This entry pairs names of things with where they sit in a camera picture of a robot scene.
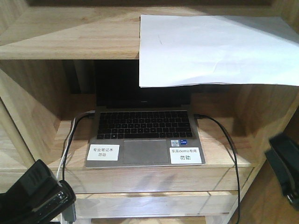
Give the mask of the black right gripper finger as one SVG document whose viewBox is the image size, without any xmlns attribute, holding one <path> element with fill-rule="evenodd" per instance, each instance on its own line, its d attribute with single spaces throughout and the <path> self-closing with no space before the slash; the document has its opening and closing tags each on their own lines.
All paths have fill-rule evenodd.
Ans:
<svg viewBox="0 0 299 224">
<path fill-rule="evenodd" d="M 282 194 L 291 205 L 299 204 L 299 145 L 280 133 L 269 139 L 271 148 L 265 152 L 281 186 Z"/>
</svg>

